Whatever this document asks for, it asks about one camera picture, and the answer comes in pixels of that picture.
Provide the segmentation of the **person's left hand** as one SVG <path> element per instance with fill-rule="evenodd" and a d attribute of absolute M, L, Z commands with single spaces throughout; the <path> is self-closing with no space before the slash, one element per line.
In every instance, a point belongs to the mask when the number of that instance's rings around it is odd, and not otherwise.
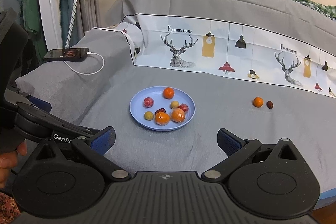
<path fill-rule="evenodd" d="M 27 143 L 23 141 L 13 152 L 1 154 L 0 161 L 0 187 L 3 189 L 6 186 L 7 180 L 11 173 L 11 169 L 18 164 L 18 155 L 26 156 Z"/>

